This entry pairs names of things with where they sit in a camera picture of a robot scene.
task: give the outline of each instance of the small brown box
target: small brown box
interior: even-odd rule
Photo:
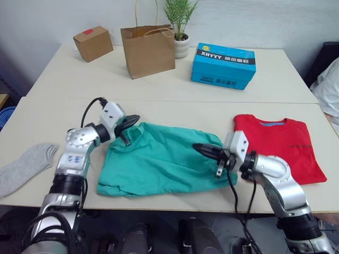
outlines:
[[[88,29],[73,37],[81,57],[90,62],[113,50],[108,30],[102,26]]]

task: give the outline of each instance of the potted plant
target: potted plant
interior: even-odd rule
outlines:
[[[175,58],[187,56],[190,38],[185,28],[197,3],[191,4],[189,0],[166,0],[165,13],[174,29]]]

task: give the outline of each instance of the white flower pot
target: white flower pot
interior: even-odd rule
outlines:
[[[184,41],[177,41],[174,40],[174,53],[175,53],[175,58],[183,58],[187,56],[189,53],[189,42],[190,42],[190,37],[188,37],[187,40]]]

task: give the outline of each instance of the green shirt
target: green shirt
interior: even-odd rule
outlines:
[[[216,177],[217,162],[192,148],[194,143],[222,146],[213,134],[193,129],[140,123],[124,131],[131,141],[110,144],[97,192],[111,196],[209,191],[228,186],[226,172]],[[237,175],[232,174],[237,182]]]

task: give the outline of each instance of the paper bag handle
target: paper bag handle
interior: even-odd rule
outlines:
[[[154,0],[154,1],[155,1],[156,6],[157,6],[157,14],[155,16],[155,25],[157,25],[157,21],[158,21],[158,2],[157,2],[157,0]],[[136,27],[138,27],[137,10],[138,10],[138,0],[136,0],[136,6],[135,6],[135,9],[134,9],[135,16],[136,16]]]
[[[171,31],[171,32],[174,34],[173,30],[171,30],[171,29],[169,29],[169,28],[158,28],[158,29],[149,30],[148,32],[144,33],[143,36],[145,36],[145,35],[147,35],[147,34],[149,34],[149,33],[155,32],[155,31],[163,30],[163,29],[168,30],[168,31]]]

